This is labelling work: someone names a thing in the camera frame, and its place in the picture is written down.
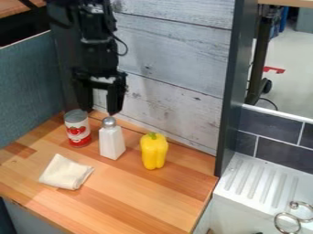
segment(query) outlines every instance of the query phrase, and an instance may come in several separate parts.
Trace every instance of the can lid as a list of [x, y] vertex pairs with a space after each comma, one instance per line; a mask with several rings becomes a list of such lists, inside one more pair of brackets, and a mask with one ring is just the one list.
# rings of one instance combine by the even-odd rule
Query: can lid
[[64, 120], [66, 122], [81, 122], [88, 117], [88, 113], [81, 110], [75, 109], [70, 112], [66, 112], [64, 115]]
[[103, 128], [113, 128], [116, 126], [116, 120], [114, 117], [106, 117], [103, 119]]

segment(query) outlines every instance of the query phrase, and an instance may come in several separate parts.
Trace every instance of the folded cloth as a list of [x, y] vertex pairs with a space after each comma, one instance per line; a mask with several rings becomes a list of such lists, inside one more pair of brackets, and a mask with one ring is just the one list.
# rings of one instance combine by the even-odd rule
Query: folded cloth
[[39, 182], [75, 190], [81, 187], [93, 170], [92, 166], [80, 165], [60, 154], [55, 154]]

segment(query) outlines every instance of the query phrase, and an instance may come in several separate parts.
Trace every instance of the gray tile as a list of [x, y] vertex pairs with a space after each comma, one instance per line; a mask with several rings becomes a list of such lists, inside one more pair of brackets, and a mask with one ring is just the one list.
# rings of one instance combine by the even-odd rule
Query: gray tile
[[239, 129], [296, 144], [301, 126], [302, 122], [243, 109]]
[[255, 142], [256, 142], [255, 135], [238, 132], [236, 139], [236, 152], [253, 156]]
[[313, 149], [313, 124], [305, 124], [300, 144]]
[[313, 174], [313, 151], [259, 138], [256, 157]]

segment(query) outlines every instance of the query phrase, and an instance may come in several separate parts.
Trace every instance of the yellow bell pepper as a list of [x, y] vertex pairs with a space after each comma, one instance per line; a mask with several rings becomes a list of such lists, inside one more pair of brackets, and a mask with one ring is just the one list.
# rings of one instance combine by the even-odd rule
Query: yellow bell pepper
[[163, 167], [168, 143], [167, 138], [160, 133], [148, 133], [141, 137], [140, 147], [142, 151], [142, 160], [148, 170]]

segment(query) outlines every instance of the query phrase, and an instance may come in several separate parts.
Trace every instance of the tile backsplash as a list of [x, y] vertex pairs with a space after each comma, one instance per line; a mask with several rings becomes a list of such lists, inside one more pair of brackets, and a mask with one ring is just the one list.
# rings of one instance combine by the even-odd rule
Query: tile backsplash
[[313, 174], [313, 120], [243, 106], [236, 151]]
[[0, 48], [0, 148], [62, 110], [50, 32]]

